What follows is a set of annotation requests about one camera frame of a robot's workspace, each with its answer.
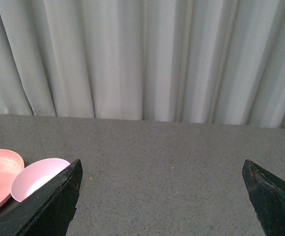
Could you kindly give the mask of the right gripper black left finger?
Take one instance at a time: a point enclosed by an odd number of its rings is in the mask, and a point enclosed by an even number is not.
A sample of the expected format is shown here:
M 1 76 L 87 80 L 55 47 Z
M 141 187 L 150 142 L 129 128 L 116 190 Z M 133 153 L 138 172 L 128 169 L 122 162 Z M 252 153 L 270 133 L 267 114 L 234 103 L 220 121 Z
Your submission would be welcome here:
M 75 212 L 83 176 L 79 159 L 0 216 L 0 236 L 64 236 Z

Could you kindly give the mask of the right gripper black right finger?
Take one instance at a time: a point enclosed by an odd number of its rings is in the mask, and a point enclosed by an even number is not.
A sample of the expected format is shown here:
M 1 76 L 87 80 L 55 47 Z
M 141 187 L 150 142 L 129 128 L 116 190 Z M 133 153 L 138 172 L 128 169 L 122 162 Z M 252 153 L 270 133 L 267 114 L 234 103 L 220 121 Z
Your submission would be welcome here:
M 285 181 L 248 159 L 242 176 L 264 233 L 285 236 Z

